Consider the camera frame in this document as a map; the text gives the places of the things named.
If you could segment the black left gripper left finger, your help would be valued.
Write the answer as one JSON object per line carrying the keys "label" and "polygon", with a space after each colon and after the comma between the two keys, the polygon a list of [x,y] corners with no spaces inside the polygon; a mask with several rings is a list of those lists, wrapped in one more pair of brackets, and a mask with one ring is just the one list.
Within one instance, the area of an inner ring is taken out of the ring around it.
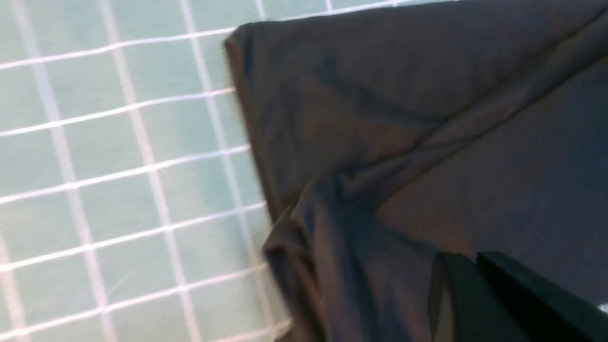
{"label": "black left gripper left finger", "polygon": [[530,342],[475,264],[466,256],[435,256],[428,288],[433,342]]}

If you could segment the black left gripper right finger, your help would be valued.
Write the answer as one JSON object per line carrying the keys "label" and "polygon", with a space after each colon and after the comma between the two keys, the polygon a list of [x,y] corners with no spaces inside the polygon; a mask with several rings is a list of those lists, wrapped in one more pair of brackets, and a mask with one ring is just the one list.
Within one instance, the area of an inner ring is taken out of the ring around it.
{"label": "black left gripper right finger", "polygon": [[501,252],[476,258],[492,290],[535,342],[606,342],[606,312]]}

